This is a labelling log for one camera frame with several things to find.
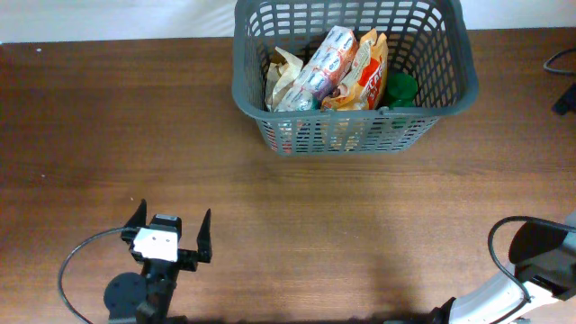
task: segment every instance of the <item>white wall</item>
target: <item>white wall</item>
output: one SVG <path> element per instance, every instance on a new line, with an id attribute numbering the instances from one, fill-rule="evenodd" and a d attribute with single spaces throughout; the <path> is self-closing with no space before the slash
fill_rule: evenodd
<path id="1" fill-rule="evenodd" d="M 461 0 L 468 29 L 576 26 L 576 0 Z M 0 41 L 232 36 L 235 0 L 0 0 Z"/>

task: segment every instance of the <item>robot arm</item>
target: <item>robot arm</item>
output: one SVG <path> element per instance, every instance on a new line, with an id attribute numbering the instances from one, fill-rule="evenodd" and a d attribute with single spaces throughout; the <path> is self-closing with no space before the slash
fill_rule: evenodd
<path id="1" fill-rule="evenodd" d="M 575 221 L 576 213 L 569 216 L 567 224 Z M 523 302 L 520 287 L 498 273 L 476 291 L 433 310 L 428 322 L 507 324 L 533 309 L 567 301 L 576 294 L 576 233 L 526 223 L 512 240 L 509 259 L 511 264 L 506 268 L 527 289 L 530 302 Z"/>
<path id="2" fill-rule="evenodd" d="M 199 262 L 211 262 L 210 220 L 208 210 L 198 233 L 198 251 L 181 249 L 182 220 L 157 214 L 146 226 L 146 201 L 142 201 L 125 225 L 138 232 L 121 234 L 142 271 L 120 274 L 108 283 L 104 304 L 110 312 L 109 324 L 186 323 L 186 316 L 167 319 L 167 313 L 180 270 L 194 272 Z"/>

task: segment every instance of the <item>wood grain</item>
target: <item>wood grain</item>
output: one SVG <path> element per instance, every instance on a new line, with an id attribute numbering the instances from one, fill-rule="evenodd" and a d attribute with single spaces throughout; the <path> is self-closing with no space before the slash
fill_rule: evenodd
<path id="1" fill-rule="evenodd" d="M 576 207 L 574 81 L 542 70 L 574 29 L 470 32 L 481 91 L 396 155 L 282 158 L 230 94 L 231 39 L 5 44 L 0 48 L 0 321 L 73 322 L 56 291 L 82 239 L 140 198 L 184 220 L 212 208 L 214 259 L 181 274 L 171 311 L 194 319 L 344 320 L 425 312 L 497 269 L 491 225 Z M 574 56 L 567 67 L 574 67 Z M 498 235 L 505 256 L 509 226 Z M 80 253 L 65 289 L 103 323 L 117 238 Z M 573 323 L 575 301 L 535 310 Z"/>

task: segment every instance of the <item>snack package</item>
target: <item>snack package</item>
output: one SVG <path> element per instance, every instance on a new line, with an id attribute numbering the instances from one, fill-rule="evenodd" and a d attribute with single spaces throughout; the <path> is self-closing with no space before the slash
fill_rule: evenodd
<path id="1" fill-rule="evenodd" d="M 319 109 L 326 97 L 352 65 L 358 50 L 354 33 L 345 27 L 334 26 L 310 62 L 301 70 L 288 93 L 274 108 L 275 112 L 294 112 Z"/>
<path id="2" fill-rule="evenodd" d="M 337 111 L 372 110 L 386 87 L 388 46 L 386 35 L 372 29 L 360 39 L 352 69 L 331 95 L 322 101 L 321 109 Z"/>
<path id="3" fill-rule="evenodd" d="M 320 102 L 314 94 L 310 91 L 299 88 L 292 87 L 284 99 L 276 107 L 276 112 L 303 112 L 311 109 L 319 109 Z"/>
<path id="4" fill-rule="evenodd" d="M 270 63 L 266 78 L 265 103 L 268 110 L 272 111 L 284 98 L 294 79 L 300 74 L 303 62 L 289 52 L 275 48 L 283 59 L 284 64 Z"/>

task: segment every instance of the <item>gray plastic basket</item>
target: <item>gray plastic basket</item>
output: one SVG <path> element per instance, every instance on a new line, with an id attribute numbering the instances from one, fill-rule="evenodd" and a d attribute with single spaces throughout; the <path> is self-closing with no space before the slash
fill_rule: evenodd
<path id="1" fill-rule="evenodd" d="M 469 107 L 478 94 L 470 42 L 458 0 L 238 0 L 232 95 L 254 118 L 266 144 L 283 156 L 396 152 L 441 116 Z M 414 107 L 361 112 L 269 112 L 266 73 L 275 46 L 304 62 L 334 25 L 356 37 L 388 36 L 389 73 L 418 81 Z"/>

